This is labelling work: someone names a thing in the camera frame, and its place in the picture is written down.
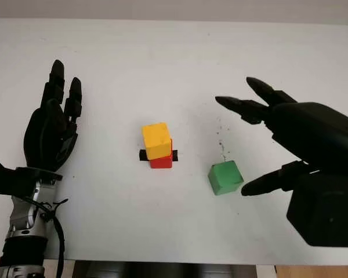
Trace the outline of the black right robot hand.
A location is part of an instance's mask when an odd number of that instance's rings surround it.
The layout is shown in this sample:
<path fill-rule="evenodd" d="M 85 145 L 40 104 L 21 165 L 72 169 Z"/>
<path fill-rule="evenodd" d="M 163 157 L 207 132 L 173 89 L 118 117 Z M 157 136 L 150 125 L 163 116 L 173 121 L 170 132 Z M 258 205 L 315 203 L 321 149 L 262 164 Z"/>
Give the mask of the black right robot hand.
<path fill-rule="evenodd" d="M 290 191 L 303 177 L 348 177 L 348 116 L 324 104 L 298 102 L 260 79 L 248 76 L 246 82 L 265 104 L 229 96 L 216 96 L 216 102 L 251 125 L 264 123 L 273 140 L 299 160 L 248 182 L 242 195 Z"/>

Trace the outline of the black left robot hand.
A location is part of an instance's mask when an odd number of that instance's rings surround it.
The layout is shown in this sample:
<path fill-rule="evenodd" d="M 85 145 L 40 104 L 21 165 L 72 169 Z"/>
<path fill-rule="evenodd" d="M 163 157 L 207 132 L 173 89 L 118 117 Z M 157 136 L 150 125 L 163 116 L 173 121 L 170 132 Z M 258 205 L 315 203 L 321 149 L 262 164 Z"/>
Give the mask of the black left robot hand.
<path fill-rule="evenodd" d="M 72 153 L 82 112 L 81 81 L 73 78 L 62 107 L 64 65 L 55 60 L 45 83 L 41 105 L 31 115 L 25 135 L 24 154 L 28 167 L 55 172 Z"/>

